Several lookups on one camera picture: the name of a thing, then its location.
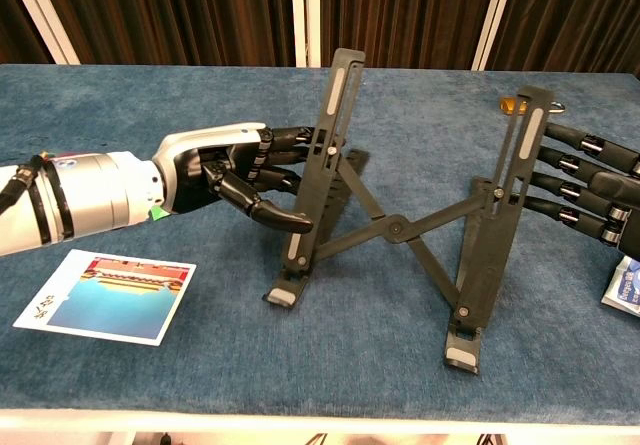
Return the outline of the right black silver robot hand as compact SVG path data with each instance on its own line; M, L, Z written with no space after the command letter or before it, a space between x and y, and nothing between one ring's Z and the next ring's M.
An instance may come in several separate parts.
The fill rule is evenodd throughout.
M593 157L593 162L542 146L538 159L576 183L534 172L530 184L567 201L528 196L524 207L639 259L639 153L599 136L549 122L545 135Z

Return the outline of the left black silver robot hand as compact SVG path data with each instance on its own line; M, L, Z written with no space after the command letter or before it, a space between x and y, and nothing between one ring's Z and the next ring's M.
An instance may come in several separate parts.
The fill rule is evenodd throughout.
M296 195L301 177L289 165L303 163L314 134L312 127L271 128L244 122L166 136L152 162L163 180L162 209L185 214L224 200L252 220L290 233L307 233L317 225L329 234L347 197L327 200L321 219L281 209L261 194Z

